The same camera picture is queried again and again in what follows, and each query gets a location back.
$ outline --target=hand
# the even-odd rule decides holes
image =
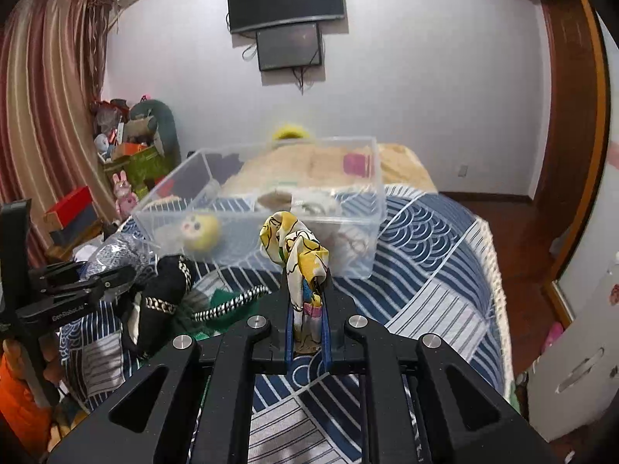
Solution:
[[[55,333],[47,334],[39,339],[39,344],[43,358],[47,362],[43,376],[46,380],[58,386],[64,377],[64,368],[60,364],[60,353],[58,352],[58,337]],[[7,339],[2,342],[2,349],[6,355],[10,372],[16,379],[24,380],[24,358],[22,358],[22,348],[19,342]]]

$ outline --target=person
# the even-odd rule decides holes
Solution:
[[[48,363],[43,372],[46,380],[57,386],[64,375],[55,333],[41,337],[41,352]],[[0,362],[0,412],[26,451],[38,459],[47,450],[52,423],[52,409],[36,406],[24,381],[24,358],[19,342],[2,343]]]

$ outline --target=orange clothing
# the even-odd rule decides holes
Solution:
[[[0,411],[29,454],[39,457],[47,450],[52,410],[36,406],[27,384],[13,378],[5,356],[0,364]]]

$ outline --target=clear plastic storage box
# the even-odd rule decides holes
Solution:
[[[160,255],[278,271],[259,232],[271,214],[289,210],[329,249],[334,275],[367,278],[386,217],[380,169],[374,138],[203,149],[132,214]]]

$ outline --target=pink rabbit toy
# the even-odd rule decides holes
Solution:
[[[127,181],[125,171],[112,176],[114,181],[114,195],[116,196],[116,212],[121,220],[125,221],[131,216],[131,210],[137,205],[137,195],[131,191],[131,184]]]

